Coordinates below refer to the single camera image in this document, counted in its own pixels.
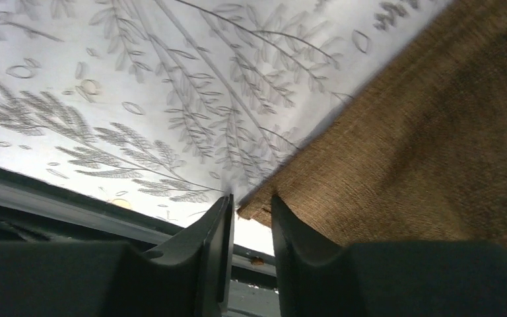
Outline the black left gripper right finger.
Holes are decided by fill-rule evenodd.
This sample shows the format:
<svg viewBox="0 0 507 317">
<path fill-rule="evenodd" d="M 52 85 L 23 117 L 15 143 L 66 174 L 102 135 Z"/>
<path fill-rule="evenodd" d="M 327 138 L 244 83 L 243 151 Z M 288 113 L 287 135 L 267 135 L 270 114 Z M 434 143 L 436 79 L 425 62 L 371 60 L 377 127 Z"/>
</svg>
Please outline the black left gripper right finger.
<svg viewBox="0 0 507 317">
<path fill-rule="evenodd" d="M 282 316 L 507 316 L 507 249 L 479 241 L 342 247 L 271 199 Z"/>
</svg>

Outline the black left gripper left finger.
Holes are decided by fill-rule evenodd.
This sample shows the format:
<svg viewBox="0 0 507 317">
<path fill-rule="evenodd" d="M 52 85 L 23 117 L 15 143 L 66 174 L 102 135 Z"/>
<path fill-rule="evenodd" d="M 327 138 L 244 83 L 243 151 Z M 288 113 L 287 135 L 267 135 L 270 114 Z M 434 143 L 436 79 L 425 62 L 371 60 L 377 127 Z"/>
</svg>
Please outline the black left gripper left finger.
<svg viewBox="0 0 507 317">
<path fill-rule="evenodd" d="M 0 242 L 0 316 L 220 316 L 233 212 L 223 196 L 146 252 L 122 241 Z"/>
</svg>

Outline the brown cloth napkin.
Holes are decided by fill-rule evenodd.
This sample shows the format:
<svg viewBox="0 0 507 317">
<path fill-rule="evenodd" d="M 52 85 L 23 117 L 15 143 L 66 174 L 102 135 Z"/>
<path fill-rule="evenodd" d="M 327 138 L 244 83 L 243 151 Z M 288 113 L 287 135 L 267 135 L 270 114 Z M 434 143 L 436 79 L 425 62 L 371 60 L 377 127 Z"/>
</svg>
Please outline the brown cloth napkin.
<svg viewBox="0 0 507 317">
<path fill-rule="evenodd" d="M 239 215 L 269 226 L 273 194 L 343 246 L 507 248 L 507 1 L 449 5 Z"/>
</svg>

